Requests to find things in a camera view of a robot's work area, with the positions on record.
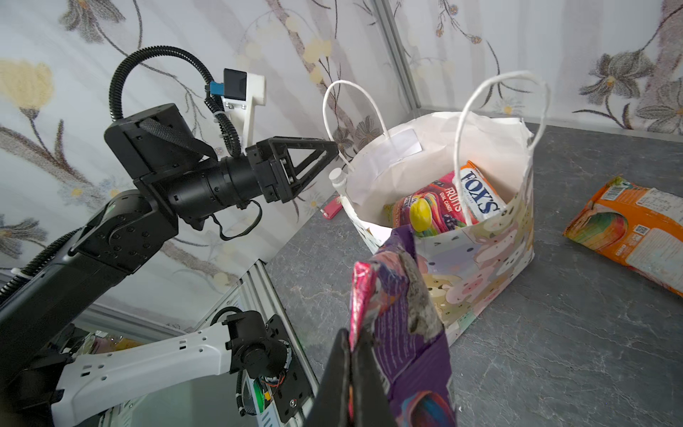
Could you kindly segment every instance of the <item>orange candy package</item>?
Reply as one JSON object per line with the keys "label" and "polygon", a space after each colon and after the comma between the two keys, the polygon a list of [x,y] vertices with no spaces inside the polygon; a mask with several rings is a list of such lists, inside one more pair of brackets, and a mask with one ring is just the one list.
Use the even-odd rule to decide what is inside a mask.
{"label": "orange candy package", "polygon": [[683,198],[618,176],[564,235],[683,297]]}

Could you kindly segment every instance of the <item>white bag handle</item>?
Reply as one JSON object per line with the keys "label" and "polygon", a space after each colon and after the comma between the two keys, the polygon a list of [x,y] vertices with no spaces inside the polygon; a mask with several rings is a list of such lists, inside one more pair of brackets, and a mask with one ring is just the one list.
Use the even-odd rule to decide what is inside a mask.
{"label": "white bag handle", "polygon": [[[372,99],[370,94],[363,89],[362,87],[358,86],[356,83],[353,83],[352,81],[348,80],[337,80],[332,82],[328,87],[327,90],[325,91],[325,96],[322,99],[322,121],[325,123],[325,130],[327,130],[327,136],[330,137],[330,141],[334,141],[335,139],[332,137],[332,132],[330,131],[330,125],[327,123],[327,98],[330,96],[330,91],[334,87],[334,85],[341,85],[341,84],[346,84],[349,86],[353,86],[359,91],[363,92],[365,96],[367,96],[367,99],[370,100],[370,103],[372,104],[373,108],[375,108],[375,113],[377,113],[377,116],[380,118],[380,125],[382,126],[382,131],[384,134],[387,136],[387,139],[389,138],[389,131],[387,130],[387,125],[384,123],[384,119],[382,119],[382,114],[380,113],[380,109],[377,108],[377,104],[375,103],[375,100]],[[339,151],[339,157],[348,165],[350,170],[355,170],[353,166],[351,166],[351,163],[349,163],[348,159],[344,156],[344,153],[342,151]]]}
{"label": "white bag handle", "polygon": [[541,139],[541,136],[543,135],[543,132],[546,130],[546,113],[548,112],[548,107],[550,106],[550,87],[548,84],[543,81],[542,79],[539,79],[536,77],[534,74],[532,74],[530,71],[513,71],[513,72],[506,72],[505,74],[500,74],[495,77],[491,77],[488,80],[485,80],[477,90],[474,91],[472,96],[470,96],[469,100],[467,100],[467,103],[465,104],[465,108],[462,109],[462,113],[460,114],[460,119],[458,120],[458,127],[456,129],[456,146],[455,150],[453,153],[453,162],[455,163],[455,176],[458,177],[456,180],[456,191],[458,192],[458,200],[460,200],[460,204],[464,206],[462,209],[462,215],[465,218],[465,223],[470,226],[472,225],[472,216],[470,215],[469,209],[467,208],[467,203],[465,202],[465,199],[461,197],[462,195],[462,177],[460,176],[460,139],[462,137],[462,131],[464,130],[464,124],[465,120],[467,119],[467,114],[470,112],[470,108],[472,107],[472,104],[474,101],[477,99],[479,95],[481,95],[485,90],[487,90],[490,86],[501,82],[503,80],[508,80],[508,79],[522,79],[522,80],[529,80],[533,81],[537,85],[539,85],[542,89],[544,89],[543,92],[543,101],[544,101],[544,106],[543,110],[541,111],[541,122],[538,126],[538,131],[536,132],[535,137],[533,138],[533,141],[531,142],[530,145],[527,146],[527,150],[530,154],[533,154],[533,149],[536,147],[536,144],[538,143],[539,139]]}

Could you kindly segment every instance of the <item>yellow component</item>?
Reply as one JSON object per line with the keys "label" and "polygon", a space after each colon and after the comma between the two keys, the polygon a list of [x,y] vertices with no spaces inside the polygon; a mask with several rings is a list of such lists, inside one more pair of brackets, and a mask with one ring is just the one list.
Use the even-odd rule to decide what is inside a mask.
{"label": "yellow component", "polygon": [[432,226],[432,208],[426,200],[419,199],[410,206],[410,224],[418,233]]}

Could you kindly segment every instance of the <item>blue connector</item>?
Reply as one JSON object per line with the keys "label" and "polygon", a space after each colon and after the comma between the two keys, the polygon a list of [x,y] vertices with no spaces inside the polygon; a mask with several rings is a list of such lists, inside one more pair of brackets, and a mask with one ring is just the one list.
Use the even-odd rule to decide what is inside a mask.
{"label": "blue connector", "polygon": [[216,83],[215,81],[212,81],[209,83],[209,92],[211,92],[212,95],[223,96],[225,89],[222,83]]}

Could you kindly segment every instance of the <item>marble surface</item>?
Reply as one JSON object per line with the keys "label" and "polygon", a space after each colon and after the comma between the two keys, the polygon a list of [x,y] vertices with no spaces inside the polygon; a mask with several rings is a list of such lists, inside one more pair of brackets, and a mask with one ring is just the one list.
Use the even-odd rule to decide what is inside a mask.
{"label": "marble surface", "polygon": [[[536,257],[450,349],[459,426],[683,425],[683,299],[562,236],[615,175],[683,195],[683,144],[549,127],[534,171]],[[314,215],[266,267],[318,378],[369,255]]]}

